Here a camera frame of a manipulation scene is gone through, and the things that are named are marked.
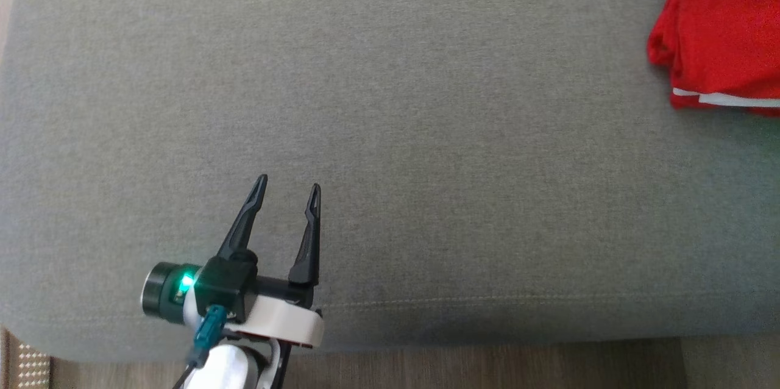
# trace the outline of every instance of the red cloth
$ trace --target red cloth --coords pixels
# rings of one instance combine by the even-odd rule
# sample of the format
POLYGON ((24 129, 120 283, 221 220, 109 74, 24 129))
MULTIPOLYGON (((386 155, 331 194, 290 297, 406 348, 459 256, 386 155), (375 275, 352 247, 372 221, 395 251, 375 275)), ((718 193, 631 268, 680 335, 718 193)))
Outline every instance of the red cloth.
MULTIPOLYGON (((750 99, 780 101, 780 0, 666 0, 647 54, 669 68, 676 89, 774 104, 750 99)), ((675 108, 713 106, 699 99, 671 96, 675 108)), ((780 116, 780 108, 750 110, 780 116)))

